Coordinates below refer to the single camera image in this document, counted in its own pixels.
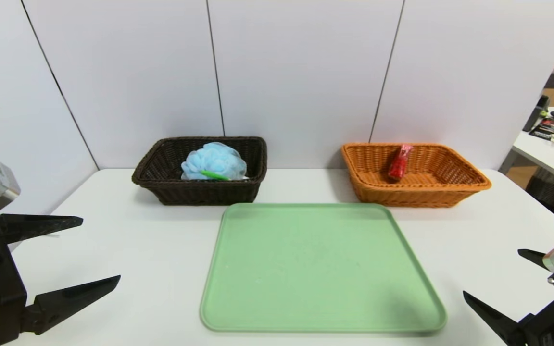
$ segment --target white table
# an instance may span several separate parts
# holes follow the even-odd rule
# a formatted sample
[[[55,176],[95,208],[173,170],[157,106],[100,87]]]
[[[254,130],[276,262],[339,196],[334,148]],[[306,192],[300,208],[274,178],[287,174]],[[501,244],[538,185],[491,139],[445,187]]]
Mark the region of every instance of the white table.
[[[554,247],[554,215],[497,171],[493,187],[447,209],[391,208],[448,312],[434,335],[214,333],[199,306],[224,207],[162,206],[132,169],[95,173],[53,213],[81,227],[24,241],[13,257],[35,294],[121,274],[119,286],[55,328],[15,346],[501,346],[464,302],[510,318],[554,299],[549,273],[516,253]],[[271,169],[257,202],[354,202],[347,171]]]
[[[548,110],[554,111],[554,107],[549,107]],[[554,144],[549,140],[531,136],[527,132],[521,131],[512,146],[512,150],[554,174]],[[512,166],[512,162],[510,162],[510,158],[506,159],[506,163],[510,166]]]

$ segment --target plastic tray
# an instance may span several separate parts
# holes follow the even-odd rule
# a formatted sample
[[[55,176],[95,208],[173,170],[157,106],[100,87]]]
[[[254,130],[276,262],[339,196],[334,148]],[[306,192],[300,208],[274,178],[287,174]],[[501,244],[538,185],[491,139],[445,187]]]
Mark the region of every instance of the plastic tray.
[[[429,332],[446,311],[376,204],[235,204],[201,304],[214,331]]]

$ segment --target red package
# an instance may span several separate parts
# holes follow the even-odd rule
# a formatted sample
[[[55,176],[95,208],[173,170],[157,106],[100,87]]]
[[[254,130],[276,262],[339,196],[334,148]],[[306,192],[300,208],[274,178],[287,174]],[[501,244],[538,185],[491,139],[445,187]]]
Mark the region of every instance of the red package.
[[[411,151],[412,146],[404,144],[401,146],[401,150],[394,158],[392,164],[389,168],[389,177],[399,181],[405,175],[405,167],[407,166],[407,156],[409,156],[409,151]]]

